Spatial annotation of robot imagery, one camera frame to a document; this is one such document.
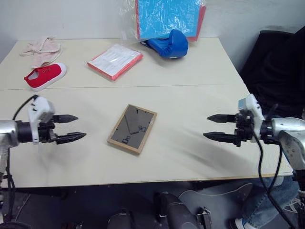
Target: person's leg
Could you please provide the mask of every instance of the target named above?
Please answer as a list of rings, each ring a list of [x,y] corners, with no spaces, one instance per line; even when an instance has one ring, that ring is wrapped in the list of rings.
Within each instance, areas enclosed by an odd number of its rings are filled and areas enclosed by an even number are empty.
[[[272,179],[273,177],[264,178],[267,187],[270,186]],[[273,220],[278,212],[268,199],[260,180],[252,179],[250,182],[254,184],[254,187],[244,203],[242,210],[243,218],[252,227],[260,229]],[[284,177],[282,184],[272,189],[271,195],[280,207],[284,208],[287,203],[297,196],[298,189],[299,185],[292,180],[292,177]]]

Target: red shoe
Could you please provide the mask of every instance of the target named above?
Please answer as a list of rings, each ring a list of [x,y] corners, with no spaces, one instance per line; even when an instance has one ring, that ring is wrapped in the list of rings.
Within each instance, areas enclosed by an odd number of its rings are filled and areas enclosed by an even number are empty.
[[[49,66],[35,68],[24,80],[34,91],[41,91],[60,80],[67,72],[63,63],[55,63]]]

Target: pink towel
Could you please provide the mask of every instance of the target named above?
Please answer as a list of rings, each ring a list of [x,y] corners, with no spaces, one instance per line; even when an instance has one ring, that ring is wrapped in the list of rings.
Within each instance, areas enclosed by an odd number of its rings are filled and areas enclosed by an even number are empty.
[[[61,54],[61,44],[54,37],[41,37],[35,42],[29,42],[20,56],[34,55],[32,68],[39,68],[56,60]]]

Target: floor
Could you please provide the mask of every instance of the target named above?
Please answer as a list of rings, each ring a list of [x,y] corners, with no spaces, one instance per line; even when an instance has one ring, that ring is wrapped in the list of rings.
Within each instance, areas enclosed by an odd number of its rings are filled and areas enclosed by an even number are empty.
[[[153,215],[153,194],[155,192],[170,192],[179,196],[182,192],[194,189],[198,183],[192,182],[166,182],[141,183],[109,186],[71,187],[64,189],[68,192],[59,197],[31,194],[28,202],[22,209],[18,221],[30,224],[33,229],[60,229],[63,222],[74,222],[83,225],[83,229],[105,229],[109,217],[120,208],[128,208],[134,213],[137,229],[167,229],[166,223],[159,224]],[[217,185],[201,183],[204,186]],[[210,193],[217,192],[218,187],[207,188]],[[17,214],[20,206],[28,197],[27,193],[17,193],[14,213]],[[195,196],[183,196],[183,202],[191,211],[194,205],[201,201],[205,207],[213,205],[222,206],[219,212],[212,212],[213,229],[220,229],[228,217],[240,214],[238,205],[226,201],[226,197],[214,199],[201,199]],[[296,215],[290,217],[296,221]],[[264,229],[287,229],[288,225],[277,217]]]

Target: white table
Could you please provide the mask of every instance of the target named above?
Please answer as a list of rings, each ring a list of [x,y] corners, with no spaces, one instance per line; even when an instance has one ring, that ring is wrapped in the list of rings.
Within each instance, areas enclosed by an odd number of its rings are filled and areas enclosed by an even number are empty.
[[[58,124],[56,133],[86,132],[83,139],[63,145],[31,143],[11,149],[11,172],[17,187],[100,185],[174,180],[257,177],[256,144],[219,143],[203,133],[232,133],[234,124],[206,120],[213,114],[235,114],[248,91],[217,38],[201,39],[180,60],[163,60],[152,50],[135,45],[144,58],[116,82],[86,66],[112,40],[62,41],[58,59],[68,66],[66,76],[39,94],[50,100],[57,114],[79,117]],[[0,64],[0,120],[11,119],[34,92],[23,77],[31,58],[19,57],[18,42]],[[108,145],[106,139],[127,104],[158,113],[139,156]],[[26,109],[19,116],[27,120]],[[276,146],[264,146],[264,176],[275,172]],[[284,159],[280,175],[290,175]]]

